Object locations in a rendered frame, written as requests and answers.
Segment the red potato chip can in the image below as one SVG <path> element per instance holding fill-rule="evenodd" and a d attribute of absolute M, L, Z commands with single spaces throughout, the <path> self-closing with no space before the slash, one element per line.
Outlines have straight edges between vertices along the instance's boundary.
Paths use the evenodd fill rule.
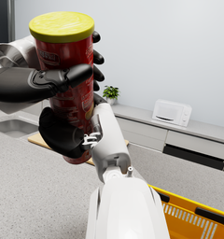
<path fill-rule="evenodd" d="M 29 23 L 43 70 L 93 64 L 94 20 L 82 13 L 57 11 L 33 18 Z M 49 99 L 50 118 L 66 121 L 85 134 L 91 132 L 93 78 Z"/>

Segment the yellow slatted basket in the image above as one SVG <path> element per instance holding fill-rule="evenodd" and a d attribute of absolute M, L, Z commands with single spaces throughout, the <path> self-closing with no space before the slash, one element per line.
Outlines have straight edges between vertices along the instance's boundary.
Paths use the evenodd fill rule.
<path fill-rule="evenodd" d="M 171 239 L 224 239 L 224 212 L 167 190 L 152 188 L 161 196 Z"/>

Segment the steel sink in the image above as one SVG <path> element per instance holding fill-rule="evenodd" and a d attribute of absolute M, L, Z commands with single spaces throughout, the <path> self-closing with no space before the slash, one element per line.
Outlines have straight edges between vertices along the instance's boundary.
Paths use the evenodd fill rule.
<path fill-rule="evenodd" d="M 36 131 L 36 125 L 20 119 L 8 119 L 0 122 L 0 132 L 13 138 L 20 138 Z"/>

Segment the small potted plant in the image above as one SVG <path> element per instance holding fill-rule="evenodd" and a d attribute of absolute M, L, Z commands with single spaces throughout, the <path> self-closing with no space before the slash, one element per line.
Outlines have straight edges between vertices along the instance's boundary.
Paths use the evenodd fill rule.
<path fill-rule="evenodd" d="M 119 98 L 119 88 L 113 86 L 106 86 L 103 91 L 103 96 L 110 105 L 113 105 Z"/>

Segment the wooden cutting board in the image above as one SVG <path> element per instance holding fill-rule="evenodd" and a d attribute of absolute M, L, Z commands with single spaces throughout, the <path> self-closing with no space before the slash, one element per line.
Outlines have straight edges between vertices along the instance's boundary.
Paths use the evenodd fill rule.
<path fill-rule="evenodd" d="M 42 138 L 41 134 L 40 133 L 37 133 L 37 134 L 34 134 L 34 135 L 31 135 L 28 137 L 28 141 L 31 142 L 31 143 L 34 143 L 36 145 L 39 145 L 43 148 L 47 148 L 47 149 L 51 149 L 47 144 L 46 142 L 44 141 L 44 139 Z M 125 144 L 126 146 L 129 145 L 129 141 L 128 140 L 125 140 Z M 88 161 L 86 161 L 86 163 L 88 164 L 91 164 L 91 165 L 94 165 L 93 161 L 92 161 L 92 158 L 90 158 Z"/>

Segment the dark tall refrigerator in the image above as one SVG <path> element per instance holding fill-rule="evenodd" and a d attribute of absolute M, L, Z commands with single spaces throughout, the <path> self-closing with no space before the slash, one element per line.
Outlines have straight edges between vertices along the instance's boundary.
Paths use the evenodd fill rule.
<path fill-rule="evenodd" d="M 0 0 L 0 43 L 15 39 L 15 1 Z"/>

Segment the white microwave oven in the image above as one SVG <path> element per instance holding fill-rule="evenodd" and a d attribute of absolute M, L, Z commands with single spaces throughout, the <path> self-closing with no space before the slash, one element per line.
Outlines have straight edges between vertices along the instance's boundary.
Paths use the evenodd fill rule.
<path fill-rule="evenodd" d="M 177 102 L 159 99 L 156 101 L 152 118 L 162 122 L 187 127 L 192 108 Z"/>

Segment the grey kitchen cabinet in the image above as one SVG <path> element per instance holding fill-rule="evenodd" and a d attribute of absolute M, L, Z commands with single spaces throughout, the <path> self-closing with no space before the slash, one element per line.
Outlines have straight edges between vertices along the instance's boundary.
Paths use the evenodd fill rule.
<path fill-rule="evenodd" d="M 224 127 L 190 120 L 187 127 L 152 118 L 152 112 L 126 105 L 112 109 L 131 143 L 224 171 Z"/>

